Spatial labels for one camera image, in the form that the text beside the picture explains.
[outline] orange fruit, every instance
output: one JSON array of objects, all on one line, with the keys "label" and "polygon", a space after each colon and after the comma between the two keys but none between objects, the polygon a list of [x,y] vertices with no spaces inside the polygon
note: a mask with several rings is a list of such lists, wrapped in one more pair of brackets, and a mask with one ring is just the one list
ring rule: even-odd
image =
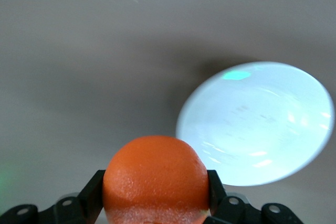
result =
[{"label": "orange fruit", "polygon": [[207,170],[187,143],[144,136],[112,158],[102,195],[109,223],[202,223],[209,209]]}]

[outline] white plate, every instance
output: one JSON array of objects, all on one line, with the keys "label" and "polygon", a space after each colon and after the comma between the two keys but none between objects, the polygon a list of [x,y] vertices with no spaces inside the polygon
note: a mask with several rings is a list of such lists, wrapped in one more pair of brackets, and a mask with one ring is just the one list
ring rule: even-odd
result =
[{"label": "white plate", "polygon": [[200,85],[181,110],[176,137],[224,184],[261,185],[311,162],[333,119],[332,100],[314,77],[283,63],[253,62]]}]

